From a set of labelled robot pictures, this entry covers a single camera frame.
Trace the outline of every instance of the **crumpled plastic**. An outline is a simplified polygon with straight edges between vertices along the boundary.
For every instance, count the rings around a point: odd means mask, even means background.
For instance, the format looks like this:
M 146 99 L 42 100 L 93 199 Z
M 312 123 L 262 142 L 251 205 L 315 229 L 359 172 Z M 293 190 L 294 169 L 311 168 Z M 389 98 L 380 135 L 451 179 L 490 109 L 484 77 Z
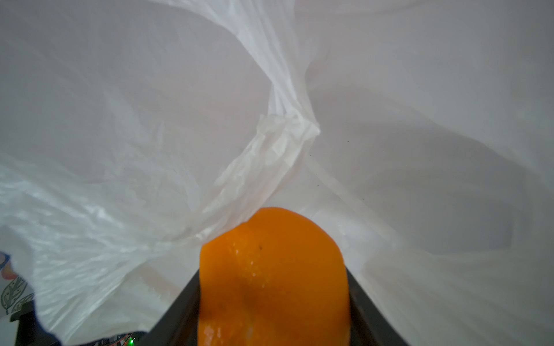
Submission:
M 263 205 L 411 345 L 549 344 L 550 2 L 0 7 L 0 249 L 64 344 L 152 328 Z

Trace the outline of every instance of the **orange fruit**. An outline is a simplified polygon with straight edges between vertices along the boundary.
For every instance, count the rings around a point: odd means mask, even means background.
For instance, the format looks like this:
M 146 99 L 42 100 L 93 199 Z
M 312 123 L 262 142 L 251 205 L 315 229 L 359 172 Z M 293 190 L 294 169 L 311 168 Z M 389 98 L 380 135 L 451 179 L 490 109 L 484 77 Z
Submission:
M 199 346 L 347 346 L 338 246 L 309 219 L 262 208 L 202 246 Z

